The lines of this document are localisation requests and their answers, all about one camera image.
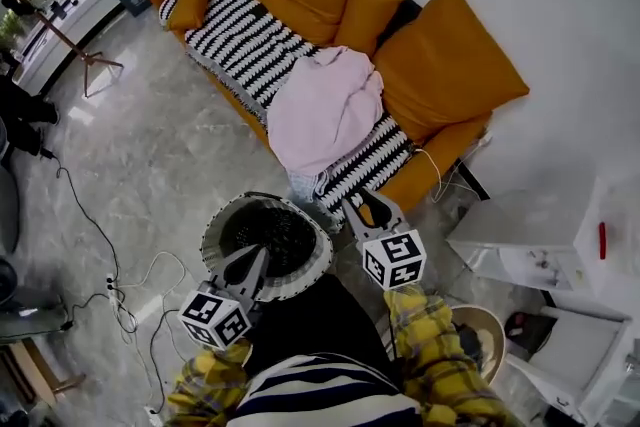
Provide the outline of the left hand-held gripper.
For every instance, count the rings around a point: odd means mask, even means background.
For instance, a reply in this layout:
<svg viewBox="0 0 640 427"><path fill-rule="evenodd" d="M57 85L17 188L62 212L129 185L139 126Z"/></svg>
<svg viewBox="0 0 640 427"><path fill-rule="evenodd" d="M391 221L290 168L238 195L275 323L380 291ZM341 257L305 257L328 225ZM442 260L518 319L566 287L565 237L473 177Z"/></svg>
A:
<svg viewBox="0 0 640 427"><path fill-rule="evenodd" d="M213 350L227 350L245 337L253 324L243 304L226 290L248 291L254 300L263 287L268 265L269 252L260 247L244 247L224 258L214 270L214 284L219 289L202 281L178 311L178 320L189 337Z"/></svg>

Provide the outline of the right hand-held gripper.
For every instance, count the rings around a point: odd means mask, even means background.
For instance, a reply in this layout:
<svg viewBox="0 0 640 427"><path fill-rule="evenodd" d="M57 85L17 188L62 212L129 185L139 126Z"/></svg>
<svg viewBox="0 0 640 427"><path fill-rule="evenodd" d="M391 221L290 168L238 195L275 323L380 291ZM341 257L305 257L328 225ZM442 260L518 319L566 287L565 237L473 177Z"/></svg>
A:
<svg viewBox="0 0 640 427"><path fill-rule="evenodd" d="M426 250L416 229L404 222L400 207L376 191L362 190L361 213L349 199L341 201L346 221L362 255L365 273L383 290L422 279ZM372 234L372 228L390 229Z"/></svg>

